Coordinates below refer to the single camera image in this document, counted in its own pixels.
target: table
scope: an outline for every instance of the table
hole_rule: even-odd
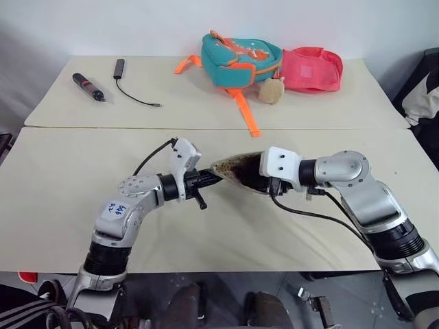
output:
[[[160,129],[247,130],[235,101],[214,87],[203,69],[173,71],[182,58],[125,57],[120,85],[139,99],[122,95],[112,78],[117,57],[73,56],[25,124],[35,127],[129,127]],[[105,94],[106,103],[90,98],[72,81],[79,72]],[[405,129],[407,121],[369,73],[362,59],[345,60],[342,89],[304,94],[287,90],[276,105],[245,91],[261,130],[269,129]]]
[[[422,236],[439,247],[439,173],[409,130],[272,130],[252,138],[241,130],[22,129],[0,166],[2,271],[73,273],[84,262],[95,217],[145,155],[171,136],[203,153],[199,169],[233,154],[270,145],[306,158],[355,149],[384,181]],[[168,173],[170,150],[145,170]],[[169,202],[143,221],[131,272],[333,271],[378,269],[369,251],[342,226],[283,212],[269,198],[227,182],[194,200]],[[288,206],[333,215],[324,197],[306,202],[290,192]]]

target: orange backpack strap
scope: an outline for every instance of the orange backpack strap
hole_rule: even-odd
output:
[[[244,97],[244,95],[242,95],[242,89],[226,88],[226,92],[229,93],[230,96],[235,99],[236,104],[238,104],[238,107],[241,110],[244,121],[246,122],[252,137],[260,137],[261,132],[259,131],[258,125],[254,121],[252,111],[250,111],[250,108],[248,107],[246,98]]]
[[[183,72],[183,69],[186,66],[186,63],[188,62],[192,62],[194,63],[196,66],[198,67],[203,67],[203,65],[201,64],[201,58],[196,56],[196,55],[190,55],[188,58],[185,58],[178,66],[177,68],[174,70],[174,74],[180,74]]]

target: red object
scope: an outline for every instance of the red object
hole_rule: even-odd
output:
[[[18,272],[19,278],[26,283],[37,283],[38,273],[35,272]]]
[[[283,50],[281,77],[286,89],[305,93],[340,89],[342,59],[319,47]]]

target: black marker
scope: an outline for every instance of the black marker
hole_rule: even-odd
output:
[[[100,91],[94,84],[89,82],[82,74],[75,73],[72,76],[73,81],[82,89],[84,89],[87,94],[93,97],[97,101],[105,101],[104,93]]]

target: white wall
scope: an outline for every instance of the white wall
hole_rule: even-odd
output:
[[[185,56],[210,29],[365,57],[393,97],[439,43],[438,13],[438,0],[1,0],[0,125],[22,121],[70,55]]]

